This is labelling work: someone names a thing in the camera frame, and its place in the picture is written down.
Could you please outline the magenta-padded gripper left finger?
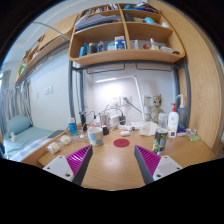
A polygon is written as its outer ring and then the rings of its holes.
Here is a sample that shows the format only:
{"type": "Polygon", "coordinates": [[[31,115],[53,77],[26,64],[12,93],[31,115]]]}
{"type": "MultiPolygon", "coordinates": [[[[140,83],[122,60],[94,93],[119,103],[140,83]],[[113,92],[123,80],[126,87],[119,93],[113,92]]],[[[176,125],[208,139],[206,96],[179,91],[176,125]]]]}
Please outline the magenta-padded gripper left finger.
{"type": "Polygon", "coordinates": [[[57,156],[44,167],[44,170],[76,185],[81,185],[92,155],[92,146],[88,145],[67,157],[57,156]]]}

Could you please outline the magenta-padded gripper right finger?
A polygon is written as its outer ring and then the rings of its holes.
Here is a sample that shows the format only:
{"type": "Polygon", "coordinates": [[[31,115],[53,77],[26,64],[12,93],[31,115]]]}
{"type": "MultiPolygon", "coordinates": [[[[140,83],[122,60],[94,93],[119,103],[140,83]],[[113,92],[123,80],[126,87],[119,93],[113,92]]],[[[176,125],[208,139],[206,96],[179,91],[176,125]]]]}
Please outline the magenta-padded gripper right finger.
{"type": "Polygon", "coordinates": [[[182,169],[168,155],[158,156],[138,145],[135,146],[134,155],[145,184],[152,183],[182,169]]]}

